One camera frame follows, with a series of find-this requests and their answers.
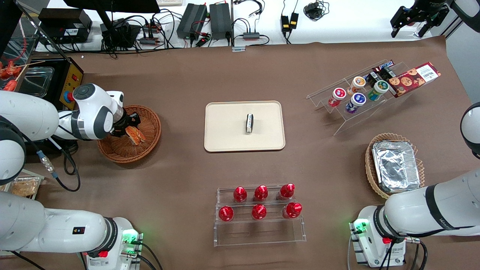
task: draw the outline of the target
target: white lid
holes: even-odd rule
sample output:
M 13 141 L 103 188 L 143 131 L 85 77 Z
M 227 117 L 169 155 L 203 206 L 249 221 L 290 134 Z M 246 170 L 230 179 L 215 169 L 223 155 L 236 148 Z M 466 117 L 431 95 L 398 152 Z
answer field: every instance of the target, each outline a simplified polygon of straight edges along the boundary
M 364 87 L 366 82 L 365 82 L 365 79 L 363 77 L 355 77 L 353 78 L 353 81 L 352 81 L 353 85 L 356 86 L 356 87 Z
M 378 81 L 375 83 L 373 88 L 375 88 L 375 91 L 377 91 L 378 93 L 383 94 L 388 91 L 390 85 L 386 81 Z
M 365 104 L 366 101 L 367 99 L 365 98 L 365 95 L 362 93 L 355 93 L 350 99 L 350 102 L 352 102 L 352 104 L 357 107 L 362 106 L 363 104 Z
M 347 95 L 347 92 L 343 88 L 335 88 L 333 90 L 333 96 L 335 97 L 336 100 L 343 100 L 345 96 Z

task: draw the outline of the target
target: box of cookies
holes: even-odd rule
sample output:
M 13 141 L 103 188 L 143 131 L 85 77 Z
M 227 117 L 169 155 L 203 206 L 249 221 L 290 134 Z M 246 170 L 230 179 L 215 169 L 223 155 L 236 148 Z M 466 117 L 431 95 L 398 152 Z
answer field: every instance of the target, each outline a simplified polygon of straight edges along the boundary
M 432 82 L 440 75 L 440 72 L 438 72 L 432 63 L 427 62 L 389 79 L 388 83 L 392 86 L 390 92 L 392 92 L 392 95 L 397 98 L 422 85 Z

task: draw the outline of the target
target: brown wicker basket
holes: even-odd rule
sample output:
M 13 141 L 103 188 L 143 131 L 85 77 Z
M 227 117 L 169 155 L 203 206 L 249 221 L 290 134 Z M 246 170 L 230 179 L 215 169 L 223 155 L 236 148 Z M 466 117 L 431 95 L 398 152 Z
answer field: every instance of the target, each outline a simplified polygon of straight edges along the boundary
M 373 161 L 373 154 L 372 154 L 372 147 L 375 142 L 383 141 L 383 140 L 390 140 L 390 141 L 404 141 L 404 142 L 410 142 L 407 140 L 407 138 L 402 137 L 401 135 L 398 134 L 393 134 L 393 133 L 382 133 L 375 138 L 372 139 L 370 144 L 367 147 L 367 151 L 365 153 L 365 170 L 367 171 L 367 179 L 368 182 L 370 182 L 370 185 L 372 186 L 373 190 L 380 195 L 382 198 L 388 199 L 390 197 L 390 194 L 385 193 L 380 187 L 378 186 L 378 179 L 377 179 L 377 171 L 375 169 L 375 163 Z M 413 147 L 413 152 L 417 154 L 417 148 L 412 145 Z M 419 178 L 420 178 L 420 187 L 425 186 L 425 173 L 424 173 L 424 167 L 420 159 L 415 158 L 415 162 L 417 164 L 417 168 L 419 171 Z
M 128 136 L 120 138 L 108 135 L 103 140 L 98 140 L 97 145 L 100 152 L 109 160 L 116 163 L 129 163 L 137 161 L 146 156 L 157 144 L 161 124 L 157 114 L 150 108 L 140 105 L 125 106 L 128 114 L 134 112 L 140 116 L 138 129 L 145 135 L 146 140 L 139 145 L 133 145 Z

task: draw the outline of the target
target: foil container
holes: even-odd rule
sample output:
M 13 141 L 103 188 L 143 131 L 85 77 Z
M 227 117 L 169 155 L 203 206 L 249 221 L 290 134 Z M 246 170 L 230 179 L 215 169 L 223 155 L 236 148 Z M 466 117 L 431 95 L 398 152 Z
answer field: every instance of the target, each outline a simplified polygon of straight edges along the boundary
M 401 193 L 420 188 L 411 143 L 387 140 L 376 142 L 372 154 L 380 189 L 387 193 Z

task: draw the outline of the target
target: brown tablecloth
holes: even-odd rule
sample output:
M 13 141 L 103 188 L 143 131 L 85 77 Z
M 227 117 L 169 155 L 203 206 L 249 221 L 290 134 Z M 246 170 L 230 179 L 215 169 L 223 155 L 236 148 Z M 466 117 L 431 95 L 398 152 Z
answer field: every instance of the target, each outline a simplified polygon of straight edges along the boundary
M 425 165 L 426 184 L 448 181 L 478 166 L 462 140 L 459 123 L 469 106 L 450 64 L 443 37 L 416 42 L 308 44 L 179 49 L 141 55 L 74 56 L 84 82 L 125 93 L 125 105 L 141 104 L 160 116 L 162 136 L 143 160 L 108 161 L 95 142 L 80 142 L 74 155 L 82 177 L 77 193 L 49 181 L 38 200 L 48 208 L 83 209 L 125 217 L 145 233 L 165 270 L 337 269 L 347 267 L 348 222 L 368 205 L 384 203 L 369 186 L 364 153 L 377 134 L 410 139 Z M 415 90 L 400 107 L 332 136 L 341 122 L 315 110 L 307 94 L 382 59 L 415 67 L 431 61 L 442 76 Z M 208 153 L 204 150 L 204 110 L 209 102 L 277 100 L 282 104 L 286 146 L 281 151 Z M 61 169 L 61 179 L 75 185 Z M 44 175 L 38 164 L 28 169 Z M 307 242 L 213 247 L 218 187 L 295 183 L 304 205 Z M 432 236 L 427 269 L 480 269 L 477 237 Z M 405 267 L 410 267 L 408 247 Z M 73 254 L 26 256 L 46 268 L 80 270 Z M 355 263 L 354 269 L 366 269 Z M 20 259 L 0 261 L 0 269 L 33 269 Z

